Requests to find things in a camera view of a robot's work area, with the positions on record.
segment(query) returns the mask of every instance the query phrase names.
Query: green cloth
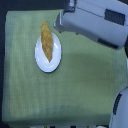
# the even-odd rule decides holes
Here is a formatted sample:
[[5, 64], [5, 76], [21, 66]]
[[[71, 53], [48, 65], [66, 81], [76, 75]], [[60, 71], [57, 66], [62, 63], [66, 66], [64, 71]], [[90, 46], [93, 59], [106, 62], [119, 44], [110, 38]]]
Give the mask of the green cloth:
[[[114, 97], [127, 85], [124, 49], [116, 51], [53, 28], [60, 10], [6, 16], [2, 119], [10, 126], [109, 124]], [[42, 72], [35, 46], [46, 21], [62, 46], [53, 73]]]

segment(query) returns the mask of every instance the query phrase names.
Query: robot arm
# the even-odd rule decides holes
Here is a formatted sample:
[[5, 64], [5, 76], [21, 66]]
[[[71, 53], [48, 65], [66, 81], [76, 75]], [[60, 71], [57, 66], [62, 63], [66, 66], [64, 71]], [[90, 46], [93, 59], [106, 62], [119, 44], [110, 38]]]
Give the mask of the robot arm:
[[117, 0], [67, 0], [54, 28], [113, 49], [128, 47], [128, 6]]

